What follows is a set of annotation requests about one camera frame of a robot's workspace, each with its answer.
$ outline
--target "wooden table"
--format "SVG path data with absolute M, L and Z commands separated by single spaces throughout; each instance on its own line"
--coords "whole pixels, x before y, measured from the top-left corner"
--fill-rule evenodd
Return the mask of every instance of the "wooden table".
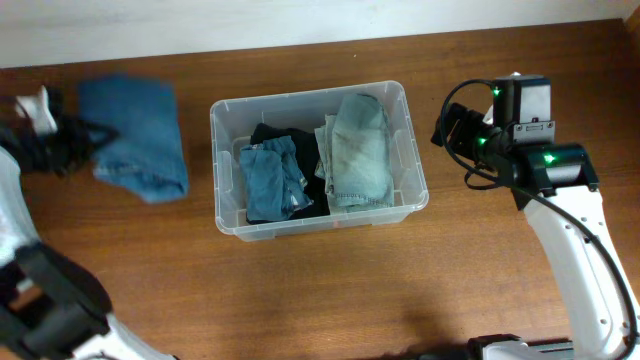
M 23 178 L 43 239 L 93 272 L 118 317 L 154 347 L 185 360 L 378 358 L 495 333 L 570 335 L 542 247 L 511 194 L 466 190 L 464 171 L 429 142 L 444 96 L 466 79 L 551 78 L 556 140 L 589 151 L 640 292 L 640 62 L 630 39 L 621 21 L 588 22 L 1 70 L 0 86 L 61 87 L 70 113 L 81 79 L 126 72 L 175 86 L 186 200 L 145 205 L 89 169 Z M 258 243 L 218 231 L 214 102 L 391 79 L 407 91 L 431 195 L 424 210 L 395 225 Z M 491 97 L 470 88 L 459 100 L 484 111 Z

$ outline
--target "black cloth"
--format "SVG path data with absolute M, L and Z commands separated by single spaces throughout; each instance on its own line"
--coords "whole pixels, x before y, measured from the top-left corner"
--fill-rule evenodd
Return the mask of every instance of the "black cloth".
M 277 139 L 283 136 L 291 136 L 291 140 L 296 145 L 296 161 L 302 175 L 307 179 L 307 186 L 304 193 L 313 200 L 313 204 L 298 210 L 291 215 L 289 220 L 307 219 L 317 216 L 329 215 L 329 204 L 327 194 L 324 192 L 324 180 L 315 176 L 316 166 L 320 161 L 318 152 L 318 142 L 313 133 L 308 133 L 298 129 L 276 129 L 267 124 L 260 123 L 251 135 L 251 145 L 261 144 L 265 140 Z M 270 221 L 249 221 L 251 225 L 266 224 Z

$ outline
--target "white wall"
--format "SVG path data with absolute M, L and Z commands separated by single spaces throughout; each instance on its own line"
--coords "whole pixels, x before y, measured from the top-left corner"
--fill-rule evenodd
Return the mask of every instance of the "white wall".
M 0 67 L 627 18 L 640 0 L 0 0 Z

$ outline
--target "clear plastic container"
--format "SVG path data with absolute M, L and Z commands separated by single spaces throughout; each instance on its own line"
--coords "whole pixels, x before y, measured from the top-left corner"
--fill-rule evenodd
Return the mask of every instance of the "clear plastic container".
M 238 157 L 240 148 L 259 123 L 276 128 L 313 132 L 324 125 L 325 114 L 335 114 L 347 94 L 369 94 L 382 102 L 391 127 L 391 168 L 395 206 L 309 219 L 250 225 L 246 221 L 246 192 Z M 213 183 L 216 225 L 225 234 L 244 241 L 273 239 L 358 225 L 398 223 L 423 209 L 429 192 L 422 171 L 404 88 L 396 81 L 314 90 L 292 94 L 221 100 L 211 108 Z

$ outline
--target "folded clothes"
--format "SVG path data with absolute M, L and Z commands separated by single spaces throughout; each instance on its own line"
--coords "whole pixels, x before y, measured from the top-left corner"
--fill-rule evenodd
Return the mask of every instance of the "folded clothes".
M 320 128 L 315 135 L 324 143 L 319 151 L 331 213 L 392 207 L 389 120 L 383 105 L 369 95 L 347 95 L 338 114 L 325 120 L 324 132 Z
M 122 186 L 148 203 L 187 195 L 187 167 L 170 85 L 112 75 L 80 83 L 78 93 L 83 120 L 120 134 L 94 154 L 97 179 Z
M 291 136 L 240 149 L 249 221 L 288 220 L 294 212 L 312 204 L 304 193 L 307 180 L 295 155 L 296 146 Z
M 306 219 L 317 216 L 329 215 L 327 195 L 325 194 L 324 180 L 314 176 L 318 166 L 320 154 L 318 144 L 313 134 L 298 129 L 276 129 L 267 124 L 260 123 L 256 126 L 251 136 L 251 144 L 260 144 L 265 140 L 277 139 L 283 136 L 290 136 L 296 147 L 296 161 L 308 184 L 304 188 L 304 193 L 313 201 L 308 207 L 298 210 L 291 215 L 290 220 Z M 253 221 L 247 219 L 252 225 L 263 224 L 268 221 Z

